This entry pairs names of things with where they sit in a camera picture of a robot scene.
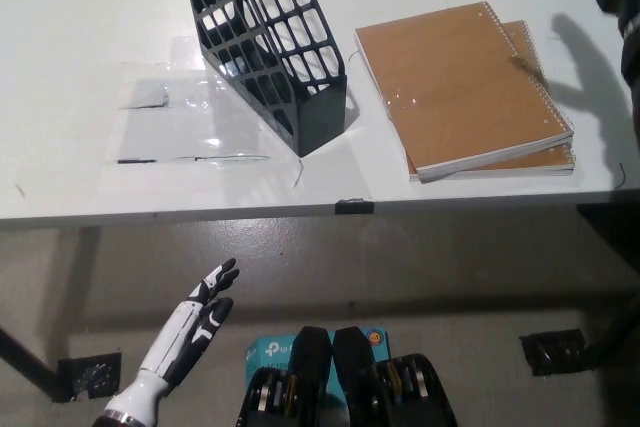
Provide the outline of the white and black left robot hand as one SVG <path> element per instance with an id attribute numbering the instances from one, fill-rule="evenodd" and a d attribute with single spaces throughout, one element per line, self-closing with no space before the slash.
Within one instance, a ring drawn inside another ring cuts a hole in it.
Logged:
<path id="1" fill-rule="evenodd" d="M 140 369 L 154 373 L 168 385 L 179 386 L 196 365 L 233 308 L 233 300 L 219 297 L 240 271 L 231 258 L 204 277 L 162 327 Z"/>

